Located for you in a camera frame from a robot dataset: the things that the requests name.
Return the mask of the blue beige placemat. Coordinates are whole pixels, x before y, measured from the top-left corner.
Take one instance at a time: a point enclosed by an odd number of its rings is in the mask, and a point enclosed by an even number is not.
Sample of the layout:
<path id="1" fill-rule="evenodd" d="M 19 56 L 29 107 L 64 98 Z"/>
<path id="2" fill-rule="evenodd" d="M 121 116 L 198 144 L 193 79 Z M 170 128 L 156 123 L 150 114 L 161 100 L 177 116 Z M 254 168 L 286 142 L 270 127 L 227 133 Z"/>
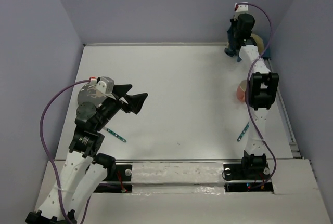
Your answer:
<path id="1" fill-rule="evenodd" d="M 228 42 L 226 45 L 229 45 L 230 48 L 232 48 L 233 50 L 236 50 L 237 53 L 239 53 L 239 49 L 240 49 L 239 41 L 235 40 L 235 38 L 234 38 L 233 19 L 230 19 L 230 27 L 227 30 L 227 38 L 228 38 Z M 251 34 L 251 38 L 253 39 L 251 43 L 254 44 L 255 46 L 257 46 L 259 54 L 263 54 L 263 52 L 265 50 L 265 45 L 264 45 L 263 39 L 254 33 Z M 240 61 L 241 61 L 241 58 L 238 55 L 237 62 L 240 62 Z"/>

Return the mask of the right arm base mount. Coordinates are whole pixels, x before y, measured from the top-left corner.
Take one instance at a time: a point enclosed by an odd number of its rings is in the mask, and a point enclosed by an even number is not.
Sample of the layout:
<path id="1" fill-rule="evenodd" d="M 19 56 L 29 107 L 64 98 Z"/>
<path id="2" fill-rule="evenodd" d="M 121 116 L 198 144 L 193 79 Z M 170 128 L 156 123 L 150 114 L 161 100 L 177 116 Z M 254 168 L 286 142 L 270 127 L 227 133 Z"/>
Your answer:
<path id="1" fill-rule="evenodd" d="M 255 170 L 243 170 L 240 163 L 224 164 L 221 176 L 226 193 L 274 192 L 268 164 Z"/>

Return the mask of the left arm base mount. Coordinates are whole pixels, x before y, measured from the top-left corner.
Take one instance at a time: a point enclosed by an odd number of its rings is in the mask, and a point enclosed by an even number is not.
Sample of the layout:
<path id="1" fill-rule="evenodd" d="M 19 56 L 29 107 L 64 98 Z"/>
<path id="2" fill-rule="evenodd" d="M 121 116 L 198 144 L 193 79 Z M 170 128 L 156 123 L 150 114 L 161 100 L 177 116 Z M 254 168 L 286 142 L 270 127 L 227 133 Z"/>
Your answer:
<path id="1" fill-rule="evenodd" d="M 131 193 L 132 164 L 117 164 L 108 170 L 107 177 L 97 186 L 94 193 Z"/>

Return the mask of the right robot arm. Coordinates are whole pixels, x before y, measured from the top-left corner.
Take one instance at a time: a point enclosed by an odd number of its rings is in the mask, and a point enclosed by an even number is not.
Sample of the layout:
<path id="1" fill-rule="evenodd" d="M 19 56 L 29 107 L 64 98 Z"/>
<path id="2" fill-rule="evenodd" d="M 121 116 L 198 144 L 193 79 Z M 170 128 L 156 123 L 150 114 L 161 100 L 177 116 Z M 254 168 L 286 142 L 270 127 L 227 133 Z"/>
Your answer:
<path id="1" fill-rule="evenodd" d="M 260 56 L 257 43 L 251 36 L 255 19 L 251 14 L 236 14 L 227 31 L 229 56 L 249 66 L 246 79 L 245 103 L 249 114 L 248 141 L 240 163 L 226 164 L 222 176 L 226 181 L 263 179 L 267 183 L 274 174 L 269 170 L 267 153 L 271 152 L 263 135 L 267 115 L 275 102 L 279 75 L 272 72 Z"/>

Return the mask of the pink cup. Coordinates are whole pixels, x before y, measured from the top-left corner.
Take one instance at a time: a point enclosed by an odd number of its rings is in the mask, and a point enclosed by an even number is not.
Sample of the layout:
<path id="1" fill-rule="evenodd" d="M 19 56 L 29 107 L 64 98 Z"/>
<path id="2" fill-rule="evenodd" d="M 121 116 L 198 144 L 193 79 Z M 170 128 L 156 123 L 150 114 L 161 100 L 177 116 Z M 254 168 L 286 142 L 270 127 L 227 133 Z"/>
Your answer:
<path id="1" fill-rule="evenodd" d="M 242 80 L 236 90 L 236 98 L 239 102 L 245 102 L 245 93 L 247 89 L 247 80 Z"/>

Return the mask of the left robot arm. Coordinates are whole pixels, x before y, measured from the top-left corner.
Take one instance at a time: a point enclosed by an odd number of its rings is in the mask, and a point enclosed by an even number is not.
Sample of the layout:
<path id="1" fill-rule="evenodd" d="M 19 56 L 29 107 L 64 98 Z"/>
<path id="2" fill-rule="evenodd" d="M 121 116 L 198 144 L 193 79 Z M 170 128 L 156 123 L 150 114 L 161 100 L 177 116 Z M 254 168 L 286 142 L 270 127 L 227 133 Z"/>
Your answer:
<path id="1" fill-rule="evenodd" d="M 40 119 L 40 139 L 55 174 L 55 184 L 40 207 L 29 212 L 26 223 L 77 223 L 86 215 L 89 200 L 103 180 L 111 179 L 116 170 L 114 157 L 99 152 L 104 140 L 101 130 L 119 112 L 138 114 L 147 93 L 129 95 L 131 84 L 116 85 L 108 77 L 91 77 L 79 81 L 105 96 L 99 105 L 86 101 L 76 109 L 75 130 L 61 170 L 47 149 L 43 124 L 50 104 Z"/>

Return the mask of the grey patterned plate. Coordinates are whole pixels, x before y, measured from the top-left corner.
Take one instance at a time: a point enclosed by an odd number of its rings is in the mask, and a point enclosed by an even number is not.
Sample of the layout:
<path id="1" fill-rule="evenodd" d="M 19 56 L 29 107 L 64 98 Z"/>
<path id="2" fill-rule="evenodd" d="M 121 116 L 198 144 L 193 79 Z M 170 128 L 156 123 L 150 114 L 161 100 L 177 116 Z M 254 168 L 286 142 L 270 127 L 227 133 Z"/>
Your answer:
<path id="1" fill-rule="evenodd" d="M 90 102 L 94 106 L 98 107 L 107 97 L 97 98 L 95 96 L 95 90 L 90 87 L 89 83 L 84 85 L 78 94 L 77 102 L 78 105 L 81 105 L 85 102 Z"/>

